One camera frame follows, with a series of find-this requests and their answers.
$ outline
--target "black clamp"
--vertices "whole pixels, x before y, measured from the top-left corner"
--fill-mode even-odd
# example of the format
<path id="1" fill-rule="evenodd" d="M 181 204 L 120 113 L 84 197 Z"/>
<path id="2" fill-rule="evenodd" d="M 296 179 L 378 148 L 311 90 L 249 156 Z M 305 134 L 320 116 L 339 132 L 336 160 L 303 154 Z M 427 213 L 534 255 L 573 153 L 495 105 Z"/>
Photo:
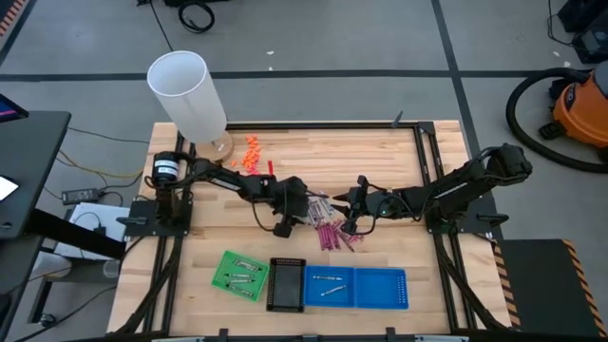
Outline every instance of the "black clamp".
<path id="1" fill-rule="evenodd" d="M 387 327 L 387 342 L 397 342 L 397 332 L 393 327 Z"/>

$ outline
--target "black hose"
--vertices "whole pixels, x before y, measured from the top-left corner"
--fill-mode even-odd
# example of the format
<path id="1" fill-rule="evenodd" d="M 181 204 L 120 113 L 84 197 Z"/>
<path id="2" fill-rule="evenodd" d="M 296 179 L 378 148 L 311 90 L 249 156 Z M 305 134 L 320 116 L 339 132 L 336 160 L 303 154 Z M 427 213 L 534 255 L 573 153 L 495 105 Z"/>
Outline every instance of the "black hose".
<path id="1" fill-rule="evenodd" d="M 184 16 L 183 12 L 185 11 L 185 9 L 189 8 L 190 6 L 198 6 L 198 7 L 202 8 L 204 11 L 206 11 L 207 14 L 209 14 L 210 20 L 209 20 L 209 24 L 207 26 L 205 26 L 204 28 L 199 27 L 194 23 L 194 21 L 192 19 L 188 19 L 186 16 Z M 207 4 L 202 2 L 202 0 L 190 0 L 190 1 L 184 2 L 183 4 L 180 5 L 180 8 L 178 9 L 178 16 L 180 18 L 180 22 L 183 25 L 183 27 L 192 33 L 204 33 L 206 31 L 208 31 L 210 28 L 212 28 L 213 25 L 216 23 L 216 15 L 213 13 L 211 8 L 209 6 L 207 6 Z"/>
<path id="2" fill-rule="evenodd" d="M 608 173 L 608 165 L 598 164 L 587 161 L 579 161 L 558 153 L 549 147 L 535 141 L 527 135 L 520 124 L 517 122 L 515 117 L 515 107 L 522 94 L 533 84 L 552 77 L 561 77 L 564 80 L 572 83 L 584 83 L 589 78 L 588 73 L 573 70 L 567 67 L 555 67 L 545 71 L 539 72 L 537 75 L 528 77 L 520 85 L 518 85 L 509 100 L 506 102 L 506 122 L 511 128 L 511 132 L 517 140 L 529 147 L 532 151 L 540 154 L 552 162 L 556 162 L 560 165 L 570 167 L 579 171 L 591 172 L 591 173 Z"/>

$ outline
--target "white plastic tube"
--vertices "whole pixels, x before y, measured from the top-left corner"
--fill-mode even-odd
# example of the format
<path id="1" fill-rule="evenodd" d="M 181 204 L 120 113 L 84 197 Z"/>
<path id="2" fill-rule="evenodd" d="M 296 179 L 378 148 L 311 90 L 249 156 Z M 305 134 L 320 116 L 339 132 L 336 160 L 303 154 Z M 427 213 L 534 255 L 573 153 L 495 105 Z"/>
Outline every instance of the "white plastic tube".
<path id="1" fill-rule="evenodd" d="M 210 143 L 226 129 L 226 113 L 202 57 L 190 51 L 163 55 L 148 69 L 148 85 L 191 143 Z"/>

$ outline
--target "white cylinder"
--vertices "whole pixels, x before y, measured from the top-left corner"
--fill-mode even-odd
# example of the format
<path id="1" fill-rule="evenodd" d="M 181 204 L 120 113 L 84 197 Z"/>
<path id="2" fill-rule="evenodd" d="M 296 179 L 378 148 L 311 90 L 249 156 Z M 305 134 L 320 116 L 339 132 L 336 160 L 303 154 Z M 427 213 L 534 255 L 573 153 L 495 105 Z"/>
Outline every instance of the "white cylinder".
<path id="1" fill-rule="evenodd" d="M 32 276 L 47 275 L 48 277 L 62 277 L 69 273 L 72 263 L 63 256 L 53 253 L 39 252 L 34 268 L 31 270 Z"/>
<path id="2" fill-rule="evenodd" d="M 148 85 L 191 143 L 210 143 L 226 129 L 226 113 L 202 57 L 190 51 L 163 55 L 148 69 Z"/>

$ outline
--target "black desk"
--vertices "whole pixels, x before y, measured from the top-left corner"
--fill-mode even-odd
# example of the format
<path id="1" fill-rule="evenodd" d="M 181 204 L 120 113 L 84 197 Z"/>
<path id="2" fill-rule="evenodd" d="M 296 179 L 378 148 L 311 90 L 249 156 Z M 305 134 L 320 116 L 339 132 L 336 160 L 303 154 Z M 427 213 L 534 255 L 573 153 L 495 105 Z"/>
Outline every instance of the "black desk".
<path id="1" fill-rule="evenodd" d="M 108 257 L 121 258 L 124 242 L 103 237 L 35 209 L 36 202 L 67 132 L 67 112 L 31 112 L 29 118 L 0 123 L 0 175 L 19 188 L 0 201 L 0 294 L 11 305 L 0 322 L 3 341 L 25 290 L 44 238 Z"/>

